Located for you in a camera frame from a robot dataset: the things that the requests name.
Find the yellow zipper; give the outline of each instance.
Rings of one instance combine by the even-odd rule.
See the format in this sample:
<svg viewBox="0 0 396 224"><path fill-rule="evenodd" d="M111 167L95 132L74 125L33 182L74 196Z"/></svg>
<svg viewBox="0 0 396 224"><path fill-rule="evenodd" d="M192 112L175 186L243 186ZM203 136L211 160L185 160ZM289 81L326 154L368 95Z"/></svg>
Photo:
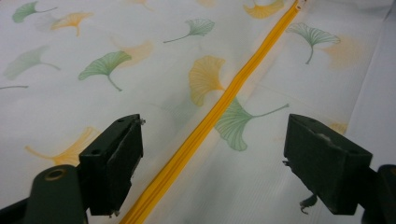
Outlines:
<svg viewBox="0 0 396 224"><path fill-rule="evenodd" d="M198 146L201 145L206 136L213 129L216 122L230 105L231 101L239 92L250 74L260 64L271 47L275 44L275 42L279 39L279 37L297 15L300 9L299 4L301 1L302 0L296 0L292 7L285 13L285 15L283 15L276 26L271 30L269 35L264 39L259 49L235 76L215 106L190 134L183 145L181 145L175 155L169 160L168 163L166 163L157 176L155 176L142 195L140 195L140 198L120 222L121 224L144 222L157 202L171 187Z"/></svg>

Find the clamp jaw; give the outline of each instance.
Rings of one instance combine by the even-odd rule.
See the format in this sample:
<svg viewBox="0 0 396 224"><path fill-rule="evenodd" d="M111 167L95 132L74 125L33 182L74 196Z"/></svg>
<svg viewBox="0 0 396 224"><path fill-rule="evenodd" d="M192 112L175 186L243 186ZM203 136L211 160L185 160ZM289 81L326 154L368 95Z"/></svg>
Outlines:
<svg viewBox="0 0 396 224"><path fill-rule="evenodd" d="M0 223L88 223L119 214L143 157L139 115L114 121L84 151L80 164L51 167L35 177L30 197L0 210Z"/></svg>
<svg viewBox="0 0 396 224"><path fill-rule="evenodd" d="M364 209L362 223L396 223L396 166L370 169L373 154L315 119L291 114L283 161L334 215Z"/></svg>

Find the green ginkgo leaf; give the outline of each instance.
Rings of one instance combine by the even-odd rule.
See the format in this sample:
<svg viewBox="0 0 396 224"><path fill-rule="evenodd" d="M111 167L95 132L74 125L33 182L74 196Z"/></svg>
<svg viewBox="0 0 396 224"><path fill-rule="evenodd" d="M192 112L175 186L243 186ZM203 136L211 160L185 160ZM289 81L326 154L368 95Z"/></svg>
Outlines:
<svg viewBox="0 0 396 224"><path fill-rule="evenodd" d="M108 53L107 55L103 56L100 59L96 59L88 67L82 71L78 79L84 80L85 78L93 75L105 75L110 83L118 90L122 91L114 82L111 80L110 74L113 70L125 61L131 60L131 55L125 53L124 51L112 52Z"/></svg>
<svg viewBox="0 0 396 224"><path fill-rule="evenodd" d="M326 42L338 44L341 41L338 36L324 32L317 28L309 27L303 22L292 24L288 29L286 29L286 32L300 35L306 40L306 42L308 42L309 46L311 47L311 54L308 61L306 61L306 64L309 64L311 61L312 55L314 54L314 46L316 44Z"/></svg>
<svg viewBox="0 0 396 224"><path fill-rule="evenodd" d="M54 7L45 11L37 11L35 10L35 4L37 4L37 2L26 3L23 6L18 7L17 10L15 10L14 15L12 15L12 20L14 20L16 23L20 23L23 22L23 20L29 15L41 12L48 12L57 8Z"/></svg>
<svg viewBox="0 0 396 224"><path fill-rule="evenodd" d="M189 35L207 35L210 31L212 31L213 27L215 26L215 23L211 20L207 19L196 19L192 21L186 21L186 23L190 26L190 32L182 36L181 38L173 39L173 40L168 40L168 41L163 41L163 43L168 43L172 42L175 40L182 39L184 37L187 37Z"/></svg>
<svg viewBox="0 0 396 224"><path fill-rule="evenodd" d="M32 49L27 52L21 54L18 58L16 58L12 63L8 64L6 71L4 72L4 76L8 79L15 79L19 74L26 71L27 69L38 65L38 64L45 64L51 66L57 70L61 70L58 66L55 66L50 63L43 63L41 62L41 55L49 49L48 46L42 46L38 49Z"/></svg>
<svg viewBox="0 0 396 224"><path fill-rule="evenodd" d="M271 112L253 116L235 98L215 125L215 129L220 133L221 138L227 141L230 148L237 151L244 151L248 148L248 145L245 143L242 134L247 123L251 119L267 116L286 107L289 107L289 104Z"/></svg>

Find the leaf pattern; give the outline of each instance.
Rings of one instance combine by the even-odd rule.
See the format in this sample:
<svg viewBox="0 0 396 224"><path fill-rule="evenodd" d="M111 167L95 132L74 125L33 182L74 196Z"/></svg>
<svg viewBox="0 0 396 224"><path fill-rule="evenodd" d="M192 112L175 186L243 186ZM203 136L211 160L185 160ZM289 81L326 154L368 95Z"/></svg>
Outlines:
<svg viewBox="0 0 396 224"><path fill-rule="evenodd" d="M342 70L357 63L361 59L361 55L365 54L364 51L367 48L360 41L350 36L338 37L342 40L339 44L331 45L322 50L332 58L329 68Z"/></svg>
<svg viewBox="0 0 396 224"><path fill-rule="evenodd" d="M56 30L68 26L74 26L77 29L76 36L79 36L79 24L81 23L82 20L92 15L93 13L84 13L84 12L71 13L63 17L62 19L56 21L55 23L53 23L51 26L51 30Z"/></svg>
<svg viewBox="0 0 396 224"><path fill-rule="evenodd" d="M245 143L242 134L247 123L251 119L267 116L286 107L289 107L289 104L262 115L252 116L234 98L215 125L215 129L220 133L221 138L227 141L230 148L237 151L244 151L248 148L248 145Z"/></svg>
<svg viewBox="0 0 396 224"><path fill-rule="evenodd" d="M128 0L129 2L135 3L135 4L140 4L143 7L145 7L146 9L150 10L150 11L154 11L154 9L152 9L151 7L147 6L147 0Z"/></svg>
<svg viewBox="0 0 396 224"><path fill-rule="evenodd" d="M81 151L84 150L87 146L89 146L90 143L92 143L93 140L95 140L95 138L99 136L99 134L100 132L96 131L93 127L87 127L81 134L79 139L72 146L70 146L61 154L54 157L42 155L34 151L29 146L26 146L25 149L39 158L52 160L55 165L70 164L77 166L79 164L78 154L81 153Z"/></svg>
<svg viewBox="0 0 396 224"><path fill-rule="evenodd" d="M312 55L314 54L314 46L316 44L326 42L338 44L341 41L338 36L331 35L330 33L324 32L317 28L311 28L303 22L290 25L289 28L286 29L286 32L300 35L306 40L306 42L308 42L309 46L311 47L311 54L308 61L306 61L306 64L311 62Z"/></svg>
<svg viewBox="0 0 396 224"><path fill-rule="evenodd" d="M203 7L213 7L216 2L215 0L196 0L198 4L200 4Z"/></svg>
<svg viewBox="0 0 396 224"><path fill-rule="evenodd" d="M38 49L32 49L27 52L24 52L19 57L17 57L12 63L9 63L6 71L4 72L4 76L8 79L13 80L18 75L26 71L27 69L36 66L38 64L45 64L55 68L56 70L61 70L58 66L55 66L51 63L43 63L41 62L41 55L49 49L48 46L42 46Z"/></svg>
<svg viewBox="0 0 396 224"><path fill-rule="evenodd" d="M267 6L259 6L256 3L254 3L254 7L244 5L244 9L254 19L265 19L277 13L283 6L283 0L275 0L275 2Z"/></svg>
<svg viewBox="0 0 396 224"><path fill-rule="evenodd" d="M51 10L57 8L57 7L54 7L54 8L45 10L45 11L37 11L37 10L35 10L35 4L37 4L37 2L26 3L23 6L18 7L15 10L15 13L12 15L12 20L14 20L14 22L16 22L16 23L21 23L29 15L32 15L35 13L48 12L48 11L51 11Z"/></svg>
<svg viewBox="0 0 396 224"><path fill-rule="evenodd" d="M205 56L194 62L189 72L191 100L195 105L204 104L205 95L210 91L224 88L219 82L219 70L225 60L213 56Z"/></svg>
<svg viewBox="0 0 396 224"><path fill-rule="evenodd" d="M173 39L173 40L168 40L168 41L163 41L163 43L169 43L172 41L176 41L182 38L185 38L189 35L207 35L210 31L212 31L213 27L215 26L215 23L211 20L207 19L196 19L192 21L186 21L186 23L190 26L190 32L187 35L184 35L180 38Z"/></svg>
<svg viewBox="0 0 396 224"><path fill-rule="evenodd" d="M107 55L103 56L100 59L97 59L90 63L88 67L85 68L84 71L82 71L78 79L79 80L84 80L85 78L93 75L105 75L107 76L107 79L110 81L110 83L118 90L122 91L111 79L110 74L113 72L113 70L121 63L131 60L132 57L131 55L123 52L123 51L118 51L118 52L112 52L108 53Z"/></svg>
<svg viewBox="0 0 396 224"><path fill-rule="evenodd" d="M134 47L124 47L116 42L114 38L111 38L111 41L117 48L129 54L132 57L132 60L126 61L120 64L120 67L132 66L141 61L147 59L153 50L153 45L151 41L145 41L143 44L134 46Z"/></svg>

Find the screw hole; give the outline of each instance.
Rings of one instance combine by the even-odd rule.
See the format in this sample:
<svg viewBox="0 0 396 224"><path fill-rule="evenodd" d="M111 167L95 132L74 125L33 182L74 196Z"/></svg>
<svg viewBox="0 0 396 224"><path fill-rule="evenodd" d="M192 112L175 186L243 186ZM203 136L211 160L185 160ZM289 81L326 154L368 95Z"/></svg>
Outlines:
<svg viewBox="0 0 396 224"><path fill-rule="evenodd" d="M93 151L91 151L92 155L99 155L100 154L100 149L94 149Z"/></svg>
<svg viewBox="0 0 396 224"><path fill-rule="evenodd" d="M49 173L47 173L44 178L47 181L54 181L54 180L62 178L65 174L66 174L65 169L56 169L56 170L53 170L53 171L50 171Z"/></svg>

